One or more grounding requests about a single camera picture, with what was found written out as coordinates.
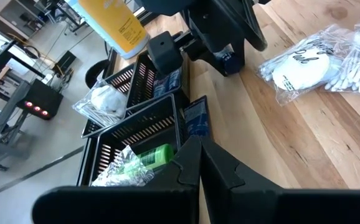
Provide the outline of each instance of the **green container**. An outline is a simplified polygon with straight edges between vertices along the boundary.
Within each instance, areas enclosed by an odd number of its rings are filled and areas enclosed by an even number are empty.
[[[164,144],[148,152],[138,155],[141,162],[148,169],[155,169],[167,164],[174,157],[174,150],[171,145]]]

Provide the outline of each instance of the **concrete floor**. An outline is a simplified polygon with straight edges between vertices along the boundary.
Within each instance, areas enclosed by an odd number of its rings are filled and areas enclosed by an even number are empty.
[[[78,31],[78,36],[71,33],[67,36],[61,35],[50,51],[52,44],[64,28],[65,23],[46,25],[32,38],[33,45],[42,53],[49,53],[48,56],[51,59],[57,60],[66,50],[92,31],[91,28],[84,27]],[[0,188],[85,144],[85,140],[81,139],[80,135],[86,119],[74,111],[72,105],[88,92],[84,82],[86,71],[93,64],[106,59],[107,56],[104,50],[104,41],[95,32],[92,32],[71,52],[78,59],[73,64],[75,73],[72,81],[62,93],[64,100],[58,115],[51,121],[43,121],[34,116],[26,119],[21,128],[26,134],[20,138],[19,142],[23,148],[30,151],[31,156],[26,161],[7,159],[2,162],[10,169],[7,172],[0,172]],[[31,80],[33,77],[33,73],[24,75],[26,80]],[[0,223],[32,223],[31,207],[38,195],[56,186],[76,184],[80,155],[77,154],[15,187],[1,192]]]

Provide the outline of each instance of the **yellow container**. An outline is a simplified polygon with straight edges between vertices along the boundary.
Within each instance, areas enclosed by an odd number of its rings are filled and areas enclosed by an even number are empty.
[[[123,0],[65,0],[124,59],[137,55],[149,35]]]

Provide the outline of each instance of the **black machine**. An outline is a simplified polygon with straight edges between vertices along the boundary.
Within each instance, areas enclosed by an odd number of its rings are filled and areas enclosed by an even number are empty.
[[[209,138],[191,137],[144,187],[59,187],[42,223],[199,223],[200,177],[211,223],[360,223],[360,190],[283,189]]]
[[[36,117],[50,120],[58,113],[62,98],[59,92],[35,79],[17,106]]]
[[[192,61],[204,60],[227,76],[213,52],[220,52],[231,44],[244,65],[244,39],[257,50],[262,51],[267,47],[253,13],[252,0],[136,1],[150,12],[167,16],[180,12],[190,28],[190,31],[175,40],[168,32],[164,32],[149,42],[148,53],[161,73],[172,72],[181,65],[180,49],[183,49]],[[268,2],[269,0],[259,1],[260,4]]]

